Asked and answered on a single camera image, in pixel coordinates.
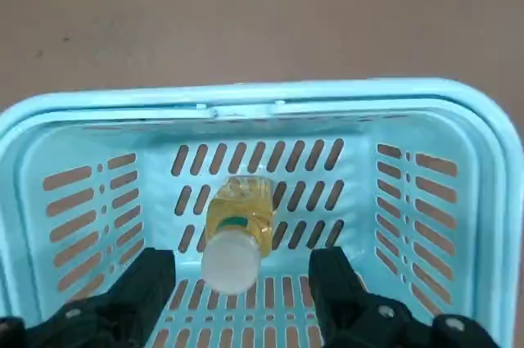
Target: plastic bottle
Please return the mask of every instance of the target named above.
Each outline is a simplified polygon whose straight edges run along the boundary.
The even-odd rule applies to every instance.
[[[206,217],[202,277],[216,291],[234,295],[256,281],[260,261],[271,252],[274,217],[271,180],[228,178]]]

